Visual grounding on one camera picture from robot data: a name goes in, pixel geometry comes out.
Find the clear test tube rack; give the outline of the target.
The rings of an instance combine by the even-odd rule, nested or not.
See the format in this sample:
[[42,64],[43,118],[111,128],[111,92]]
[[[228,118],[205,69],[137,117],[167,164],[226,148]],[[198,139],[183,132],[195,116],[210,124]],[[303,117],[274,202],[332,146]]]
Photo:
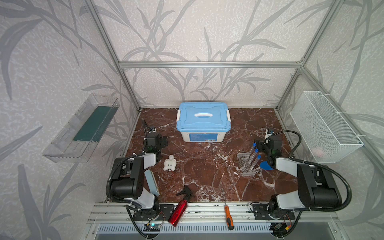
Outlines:
[[251,164],[248,163],[249,159],[247,159],[247,154],[248,153],[237,154],[238,173],[243,177],[252,177],[256,174],[257,167],[255,166],[253,170],[250,170],[253,162]]

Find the red spray bottle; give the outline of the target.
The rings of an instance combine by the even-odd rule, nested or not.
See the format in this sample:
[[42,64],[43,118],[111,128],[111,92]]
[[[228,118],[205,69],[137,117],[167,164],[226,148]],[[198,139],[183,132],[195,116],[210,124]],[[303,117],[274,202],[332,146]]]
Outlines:
[[176,194],[177,196],[183,195],[183,199],[178,203],[176,208],[174,209],[172,215],[168,219],[168,222],[174,226],[177,227],[181,217],[183,216],[184,212],[187,209],[188,201],[193,196],[192,190],[187,186],[184,185],[183,189]]

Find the orange handled screwdriver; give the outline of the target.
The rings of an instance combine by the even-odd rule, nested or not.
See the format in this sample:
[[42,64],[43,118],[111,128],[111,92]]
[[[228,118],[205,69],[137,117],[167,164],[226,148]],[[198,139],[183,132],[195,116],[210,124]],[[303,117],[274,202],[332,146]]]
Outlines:
[[234,230],[234,222],[233,222],[233,218],[232,218],[231,213],[230,213],[230,208],[227,205],[225,193],[223,193],[223,195],[224,195],[224,201],[225,201],[224,209],[225,209],[225,213],[226,213],[226,223],[227,223],[228,229],[230,231],[232,231],[232,230]]

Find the blue plastic bin lid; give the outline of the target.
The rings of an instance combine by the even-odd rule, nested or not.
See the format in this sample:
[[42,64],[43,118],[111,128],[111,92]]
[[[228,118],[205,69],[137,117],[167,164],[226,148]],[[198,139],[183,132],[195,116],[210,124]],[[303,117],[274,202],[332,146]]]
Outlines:
[[178,109],[180,132],[221,133],[231,129],[228,105],[220,102],[187,102]]

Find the green circuit board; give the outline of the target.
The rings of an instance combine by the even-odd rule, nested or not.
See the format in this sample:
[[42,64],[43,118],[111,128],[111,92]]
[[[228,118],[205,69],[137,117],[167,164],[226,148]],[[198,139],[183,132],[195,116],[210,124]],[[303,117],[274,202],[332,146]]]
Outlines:
[[162,224],[147,223],[147,224],[144,224],[143,231],[144,232],[160,232],[161,227],[162,227]]

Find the pink object in basket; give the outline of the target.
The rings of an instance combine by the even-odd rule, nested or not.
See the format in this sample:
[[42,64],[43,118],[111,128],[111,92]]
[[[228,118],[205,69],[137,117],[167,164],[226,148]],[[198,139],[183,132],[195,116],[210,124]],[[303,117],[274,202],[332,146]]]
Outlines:
[[311,151],[315,158],[324,158],[328,154],[328,152],[321,147],[312,148]]

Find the blue capped test tube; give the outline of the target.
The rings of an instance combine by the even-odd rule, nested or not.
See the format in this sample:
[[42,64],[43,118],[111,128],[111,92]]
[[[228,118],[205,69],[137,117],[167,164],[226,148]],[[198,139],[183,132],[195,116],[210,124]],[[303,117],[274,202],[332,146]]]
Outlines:
[[247,154],[247,159],[250,159],[250,157],[253,155],[253,153],[255,152],[255,148],[256,148],[257,144],[256,143],[253,143],[252,146],[251,146],[251,149],[249,150],[248,154]]
[[259,151],[258,149],[254,149],[254,150],[252,151],[252,154],[249,156],[249,161],[248,161],[249,164],[251,164],[251,163],[253,162],[253,160],[254,160],[254,158],[256,157],[258,151]]
[[260,159],[261,159],[261,156],[260,156],[260,155],[257,155],[257,156],[255,157],[255,160],[253,161],[250,170],[253,170],[253,169],[255,168],[255,166],[257,165],[257,163],[259,162]]

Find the white plush toy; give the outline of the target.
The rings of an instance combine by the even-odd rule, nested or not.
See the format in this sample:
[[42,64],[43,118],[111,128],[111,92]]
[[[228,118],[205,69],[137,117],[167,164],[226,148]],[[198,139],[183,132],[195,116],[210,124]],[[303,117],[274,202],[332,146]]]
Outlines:
[[173,155],[169,155],[169,158],[164,161],[164,171],[175,171],[177,166],[177,160]]

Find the clear acrylic wall shelf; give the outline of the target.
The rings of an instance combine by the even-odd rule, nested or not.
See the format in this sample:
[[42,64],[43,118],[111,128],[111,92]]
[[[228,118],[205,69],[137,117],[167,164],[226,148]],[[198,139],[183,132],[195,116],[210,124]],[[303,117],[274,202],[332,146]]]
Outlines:
[[120,107],[117,97],[90,94],[43,151],[54,163],[86,163]]

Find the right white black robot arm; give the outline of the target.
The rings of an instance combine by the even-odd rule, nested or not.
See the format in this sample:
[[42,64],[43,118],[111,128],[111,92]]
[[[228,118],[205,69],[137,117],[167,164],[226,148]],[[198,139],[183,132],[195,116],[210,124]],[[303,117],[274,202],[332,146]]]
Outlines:
[[350,204],[352,188],[342,175],[325,165],[282,157],[280,139],[271,135],[253,143],[255,150],[265,154],[269,167],[297,178],[296,191],[271,196],[267,211],[272,218],[282,217],[284,211],[336,212]]

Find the white plastic storage bin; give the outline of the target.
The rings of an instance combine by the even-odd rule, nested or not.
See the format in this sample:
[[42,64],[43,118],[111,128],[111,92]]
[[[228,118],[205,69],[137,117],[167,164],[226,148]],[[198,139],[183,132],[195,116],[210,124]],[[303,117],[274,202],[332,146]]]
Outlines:
[[222,142],[227,132],[197,133],[180,132],[186,142]]

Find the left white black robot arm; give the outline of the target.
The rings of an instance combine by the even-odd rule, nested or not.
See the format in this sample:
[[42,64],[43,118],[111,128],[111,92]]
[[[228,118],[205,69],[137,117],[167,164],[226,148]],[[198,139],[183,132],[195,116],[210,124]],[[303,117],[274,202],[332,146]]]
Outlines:
[[106,184],[107,198],[115,203],[127,204],[130,211],[159,213],[158,197],[144,188],[145,170],[160,161],[161,150],[167,146],[166,136],[149,133],[141,153],[116,158]]

